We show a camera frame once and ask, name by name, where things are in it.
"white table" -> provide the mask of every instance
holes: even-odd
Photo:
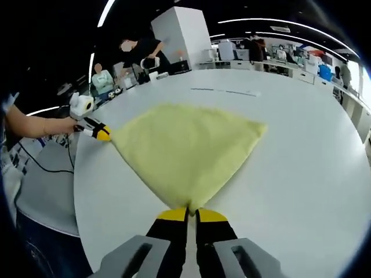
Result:
[[[116,129],[168,102],[216,107],[268,124],[248,161],[205,207],[224,214],[237,236],[248,237],[280,260],[288,277],[336,277],[371,220],[365,148],[337,101],[284,76],[214,69],[137,86],[94,116]],[[94,271],[114,248],[145,235],[167,209],[111,143],[85,136],[78,142],[74,198],[82,244]],[[183,277],[197,277],[195,264],[184,269]]]

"black t-shirt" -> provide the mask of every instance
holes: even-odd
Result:
[[[140,39],[137,45],[130,52],[127,53],[127,57],[124,61],[123,67],[129,68],[132,66],[132,64],[140,65],[142,59],[152,54],[160,42],[161,41],[159,41],[158,39]],[[162,53],[162,51],[159,51],[157,53],[157,57],[160,58],[159,68],[161,70],[159,71],[166,71],[168,69],[168,66],[170,65],[169,60]]]

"ceiling light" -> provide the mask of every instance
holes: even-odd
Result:
[[[310,26],[307,26],[307,25],[304,25],[304,24],[301,24],[301,23],[297,23],[297,22],[293,22],[293,21],[288,21],[288,20],[282,20],[282,19],[263,19],[263,18],[252,18],[252,19],[232,19],[232,20],[224,20],[224,21],[219,21],[218,23],[221,24],[221,23],[229,23],[229,22],[235,22],[235,21],[246,21],[246,20],[266,20],[266,21],[276,21],[276,22],[282,22],[282,23],[289,23],[289,24],[294,24],[294,25],[297,25],[297,26],[301,26],[301,27],[304,27],[304,28],[307,28],[307,29],[310,29],[310,30],[313,30],[315,32],[318,32],[330,39],[332,39],[333,41],[337,42],[338,44],[346,47],[347,49],[349,49],[353,54],[355,54],[357,57],[358,54],[353,50],[351,49],[349,46],[347,46],[344,42],[338,40],[337,38],[331,36],[330,34],[327,34],[319,29],[316,29],[316,28],[313,28],[313,27],[310,27]]]
[[[89,84],[92,82],[92,71],[93,71],[93,62],[94,62],[94,53],[90,55],[90,64],[89,64]]]
[[[213,36],[210,36],[210,39],[211,39],[211,38],[215,38],[215,37],[217,37],[217,36],[225,36],[225,34],[213,35]]]
[[[106,20],[106,17],[108,15],[108,12],[110,11],[112,5],[114,4],[115,0],[108,0],[106,6],[104,7],[103,13],[100,16],[99,22],[98,22],[98,28],[101,27]]]
[[[270,32],[256,32],[256,33],[257,33],[257,34],[266,34],[266,35],[286,36],[286,37],[288,37],[288,38],[299,39],[299,40],[304,41],[304,42],[309,42],[309,43],[311,43],[311,44],[313,44],[313,45],[317,45],[317,46],[319,46],[319,47],[321,47],[321,48],[323,48],[323,49],[326,49],[328,52],[331,52],[331,53],[333,53],[334,55],[336,55],[337,57],[343,59],[344,61],[347,61],[347,59],[346,59],[345,57],[343,57],[342,55],[336,53],[334,50],[331,50],[331,49],[329,49],[329,48],[327,48],[327,47],[325,47],[325,46],[323,46],[323,45],[320,45],[320,44],[318,44],[318,43],[316,43],[316,42],[309,41],[309,40],[307,40],[307,39],[302,39],[302,38],[298,38],[297,36],[291,36],[291,35],[279,34],[279,33],[270,33]]]
[[[35,111],[35,112],[32,112],[32,113],[27,114],[27,116],[32,116],[32,115],[35,115],[35,114],[38,114],[38,113],[41,113],[41,112],[45,112],[45,111],[49,111],[49,110],[54,110],[54,109],[58,109],[58,108],[59,108],[59,106],[50,107],[50,108],[47,108],[47,109],[41,109],[39,111]]]

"yellow cloth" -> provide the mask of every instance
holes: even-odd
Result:
[[[113,131],[111,138],[164,203],[194,212],[241,167],[265,130],[265,124],[217,109],[165,104]]]

